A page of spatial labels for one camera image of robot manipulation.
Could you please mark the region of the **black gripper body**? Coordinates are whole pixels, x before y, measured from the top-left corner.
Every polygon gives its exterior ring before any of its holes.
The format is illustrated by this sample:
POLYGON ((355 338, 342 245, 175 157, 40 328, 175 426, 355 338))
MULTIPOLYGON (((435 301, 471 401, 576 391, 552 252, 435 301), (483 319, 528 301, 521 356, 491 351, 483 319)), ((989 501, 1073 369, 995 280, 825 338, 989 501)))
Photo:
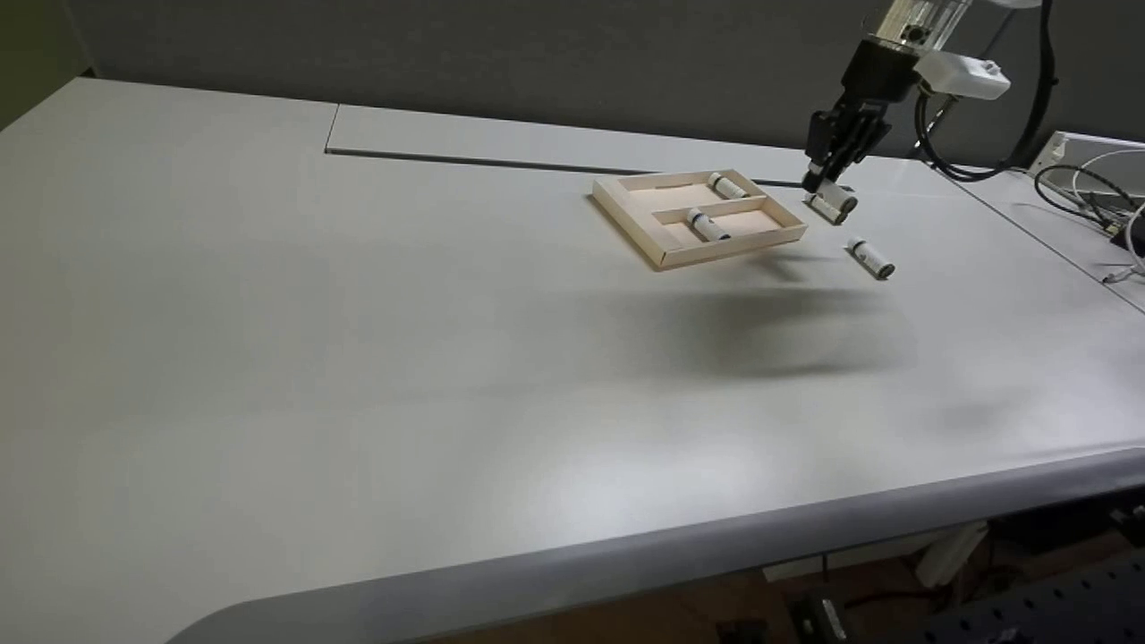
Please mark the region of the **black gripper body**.
POLYGON ((917 82, 917 54, 862 40, 843 67, 842 97, 831 113, 814 113, 810 123, 813 162, 857 162, 887 132, 887 108, 899 104, 917 82))

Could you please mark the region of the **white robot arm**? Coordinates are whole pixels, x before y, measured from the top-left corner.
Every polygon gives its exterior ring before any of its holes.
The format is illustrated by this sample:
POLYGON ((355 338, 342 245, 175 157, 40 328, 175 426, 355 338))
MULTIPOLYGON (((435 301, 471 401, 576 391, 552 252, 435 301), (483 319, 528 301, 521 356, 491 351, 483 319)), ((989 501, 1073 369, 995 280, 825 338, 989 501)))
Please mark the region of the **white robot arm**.
POLYGON ((911 117, 919 154, 944 175, 975 182, 975 173, 956 167, 935 151, 928 131, 931 97, 998 102, 1009 95, 998 63, 948 51, 970 9, 974 0, 892 0, 879 27, 857 40, 842 76, 842 97, 810 117, 806 195, 838 185, 892 132, 887 113, 907 90, 919 90, 911 117))

